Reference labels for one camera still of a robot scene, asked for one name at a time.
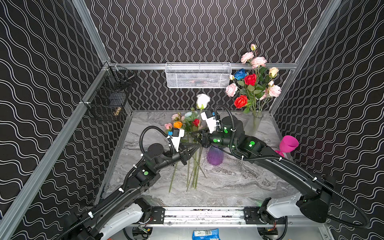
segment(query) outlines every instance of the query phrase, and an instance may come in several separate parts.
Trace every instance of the blue and white packet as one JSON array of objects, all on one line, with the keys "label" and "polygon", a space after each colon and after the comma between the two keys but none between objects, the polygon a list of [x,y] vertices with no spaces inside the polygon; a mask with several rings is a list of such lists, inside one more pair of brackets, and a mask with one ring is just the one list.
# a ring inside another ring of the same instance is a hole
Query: blue and white packet
[{"label": "blue and white packet", "polygon": [[192,240],[220,240],[218,237],[218,228],[211,230],[195,230],[192,234]]}]

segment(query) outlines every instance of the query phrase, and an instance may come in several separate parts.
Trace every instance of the marble table surface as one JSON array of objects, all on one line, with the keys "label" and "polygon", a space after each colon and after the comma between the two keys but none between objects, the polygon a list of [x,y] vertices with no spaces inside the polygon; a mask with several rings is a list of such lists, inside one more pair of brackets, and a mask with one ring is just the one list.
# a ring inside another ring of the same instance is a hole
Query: marble table surface
[{"label": "marble table surface", "polygon": [[[116,190],[124,180],[132,165],[140,160],[139,137],[144,128],[155,125],[164,128],[170,122],[175,111],[164,112],[134,112],[133,119],[125,139],[124,146],[118,158],[113,176],[103,196],[108,196]],[[233,114],[244,125],[250,119],[249,115],[240,112]],[[260,123],[255,136],[267,143],[273,149],[278,149],[279,137],[268,113]],[[143,147],[147,149],[153,143],[168,146],[165,138],[156,130],[146,132]],[[219,166],[210,165],[205,158],[207,149],[203,149],[201,168],[205,176],[199,173],[196,189],[186,188],[187,165],[177,165],[171,192],[169,186],[174,167],[160,171],[161,178],[147,191],[143,197],[152,205],[161,206],[260,206],[267,197],[280,198],[293,195],[298,191],[290,184],[277,177],[270,171],[242,162],[235,157],[224,154],[224,161]]]}]

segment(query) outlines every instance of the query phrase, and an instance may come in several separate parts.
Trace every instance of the black patterned wall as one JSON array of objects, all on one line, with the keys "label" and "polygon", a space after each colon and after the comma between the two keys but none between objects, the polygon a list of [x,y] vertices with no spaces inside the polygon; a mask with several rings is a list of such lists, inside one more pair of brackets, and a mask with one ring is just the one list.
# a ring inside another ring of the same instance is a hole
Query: black patterned wall
[{"label": "black patterned wall", "polygon": [[0,0],[0,219],[102,66],[70,0]]},{"label": "black patterned wall", "polygon": [[[117,67],[116,76],[127,76],[128,71]],[[164,71],[140,70],[135,71],[137,78],[128,90],[128,102],[132,109],[138,110],[188,110],[195,108],[196,96],[205,93],[210,96],[209,106],[223,104],[232,110],[236,110],[233,102],[239,94],[228,97],[223,88],[168,88]],[[275,84],[282,86],[287,78],[289,70],[280,70],[275,78]],[[265,105],[267,110],[272,102]]]},{"label": "black patterned wall", "polygon": [[84,115],[12,239],[52,239],[71,212],[94,205],[123,126]]},{"label": "black patterned wall", "polygon": [[86,0],[115,63],[296,60],[327,0]]},{"label": "black patterned wall", "polygon": [[[371,218],[369,229],[331,221],[337,240],[383,239],[384,1],[344,0],[275,114],[295,136],[301,166],[336,178],[336,190]],[[335,198],[330,213],[362,217]]]}]

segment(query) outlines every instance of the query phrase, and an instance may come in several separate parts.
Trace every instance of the glass vase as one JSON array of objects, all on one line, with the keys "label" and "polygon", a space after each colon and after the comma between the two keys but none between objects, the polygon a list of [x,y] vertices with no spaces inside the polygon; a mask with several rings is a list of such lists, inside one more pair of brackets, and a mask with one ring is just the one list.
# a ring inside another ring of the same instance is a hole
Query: glass vase
[{"label": "glass vase", "polygon": [[251,117],[249,118],[247,124],[244,127],[244,132],[248,136],[255,136],[257,130],[259,129],[260,122],[263,119],[263,113],[261,111],[252,112]]}]

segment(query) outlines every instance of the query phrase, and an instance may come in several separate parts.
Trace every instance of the red rose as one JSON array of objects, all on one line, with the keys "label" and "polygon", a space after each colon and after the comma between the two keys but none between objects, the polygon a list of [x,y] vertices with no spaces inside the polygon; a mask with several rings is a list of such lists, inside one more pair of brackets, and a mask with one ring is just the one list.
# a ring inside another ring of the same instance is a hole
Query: red rose
[{"label": "red rose", "polygon": [[244,82],[247,85],[252,85],[254,86],[256,83],[256,74],[248,75],[244,78]]},{"label": "red rose", "polygon": [[235,107],[236,108],[242,108],[248,103],[248,98],[245,95],[241,95],[240,97],[236,98],[235,100]]},{"label": "red rose", "polygon": [[196,127],[199,126],[199,123],[200,123],[200,120],[198,119],[193,120],[193,125],[195,125]]}]

